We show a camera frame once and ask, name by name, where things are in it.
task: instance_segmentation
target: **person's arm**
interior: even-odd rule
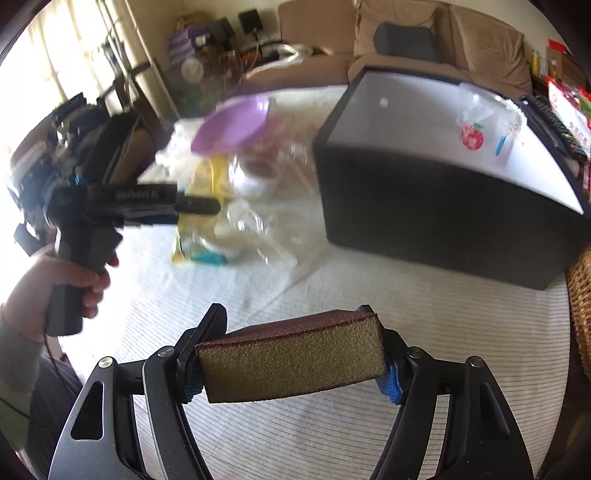
[[[43,348],[45,317],[55,285],[87,288],[84,316],[93,318],[110,279],[42,253],[0,307],[0,430],[15,450],[28,439],[28,415]],[[116,266],[113,256],[109,262]]]
[[[43,343],[15,330],[0,310],[0,430],[14,450],[27,444],[27,419],[39,371]]]

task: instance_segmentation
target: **black storage box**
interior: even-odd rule
[[[589,205],[532,119],[505,166],[473,162],[457,90],[376,70],[349,86],[313,147],[328,240],[544,289],[591,240]]]

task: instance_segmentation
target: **wall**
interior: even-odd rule
[[[279,22],[277,20],[277,5],[285,0],[181,0],[185,13],[195,10],[210,12],[215,18],[227,17],[234,31],[239,45],[252,42],[251,36],[245,36],[238,21],[238,14],[244,10],[256,8],[265,28],[265,38],[279,38]]]
[[[117,30],[122,37],[129,60],[133,66],[148,60],[142,42],[135,31],[125,0],[107,0],[115,17]],[[150,56],[166,71],[170,67],[168,38],[174,33],[174,21],[180,15],[182,0],[128,0]],[[171,106],[152,69],[136,78],[140,88],[160,118],[171,117]]]
[[[242,32],[236,17],[238,12],[257,8],[265,29],[274,33],[279,30],[275,16],[277,5],[284,0],[181,1],[183,2],[183,8],[187,12],[202,9],[211,12],[216,17],[228,17],[237,33]],[[547,18],[528,0],[446,0],[446,2],[486,13],[523,32],[525,34],[525,54],[527,58],[530,57],[532,48],[536,48],[541,54],[544,54],[548,38],[562,41]],[[238,40],[243,40],[243,36],[238,37]]]

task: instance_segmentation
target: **gray sleeve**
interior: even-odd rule
[[[42,348],[9,325],[0,308],[0,430],[14,450],[27,445]]]
[[[32,342],[0,314],[0,380],[18,393],[30,393],[39,375],[42,343]]]

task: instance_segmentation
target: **blue mesh pad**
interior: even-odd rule
[[[398,383],[395,364],[387,365],[386,371],[376,378],[375,381],[382,395],[386,395],[390,399],[390,402],[400,405],[402,402],[402,388],[400,388],[400,384]]]

